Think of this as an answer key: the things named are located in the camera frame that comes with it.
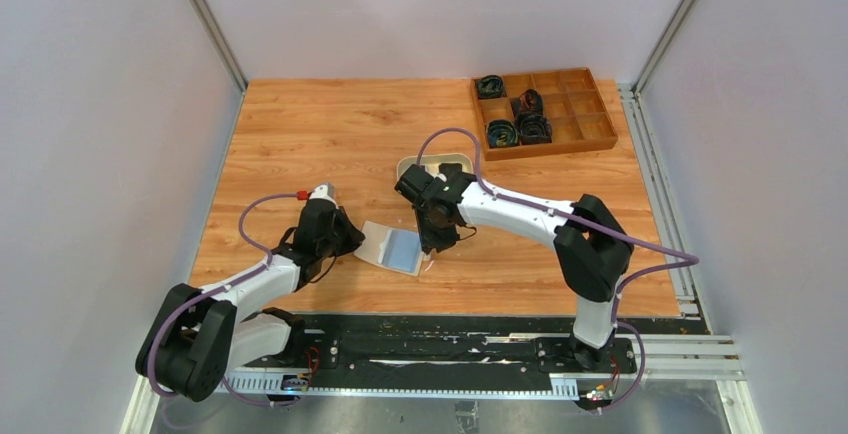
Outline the white leather card holder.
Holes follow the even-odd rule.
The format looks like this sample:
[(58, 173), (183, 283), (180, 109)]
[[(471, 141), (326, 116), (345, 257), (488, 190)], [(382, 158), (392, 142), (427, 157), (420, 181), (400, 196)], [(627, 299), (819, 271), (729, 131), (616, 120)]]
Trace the white leather card holder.
[(417, 231), (366, 221), (361, 232), (365, 238), (353, 252), (355, 257), (388, 271), (418, 276), (425, 253)]

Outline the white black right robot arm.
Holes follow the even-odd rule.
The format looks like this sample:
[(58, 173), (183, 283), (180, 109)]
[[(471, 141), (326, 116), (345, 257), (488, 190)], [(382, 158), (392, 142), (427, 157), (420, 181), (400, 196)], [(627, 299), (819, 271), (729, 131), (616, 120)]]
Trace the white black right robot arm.
[(585, 194), (576, 202), (541, 199), (491, 186), (461, 169), (431, 175), (416, 164), (401, 174), (395, 190), (411, 204), (426, 254), (454, 247), (461, 239), (460, 228), (480, 226), (551, 249), (578, 301), (565, 357), (584, 371), (609, 359), (616, 332), (615, 290), (633, 246), (599, 198)]

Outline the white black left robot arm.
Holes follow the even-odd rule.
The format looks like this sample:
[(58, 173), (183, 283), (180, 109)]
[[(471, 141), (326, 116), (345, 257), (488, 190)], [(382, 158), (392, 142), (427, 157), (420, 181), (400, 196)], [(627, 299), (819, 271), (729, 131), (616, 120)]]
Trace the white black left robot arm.
[(180, 283), (165, 295), (135, 360), (136, 372), (162, 397), (208, 398), (237, 368), (262, 358), (292, 367), (317, 353), (305, 322), (270, 302), (321, 280), (364, 239), (326, 184), (299, 191), (298, 223), (275, 248), (249, 239), (263, 257), (222, 281)]

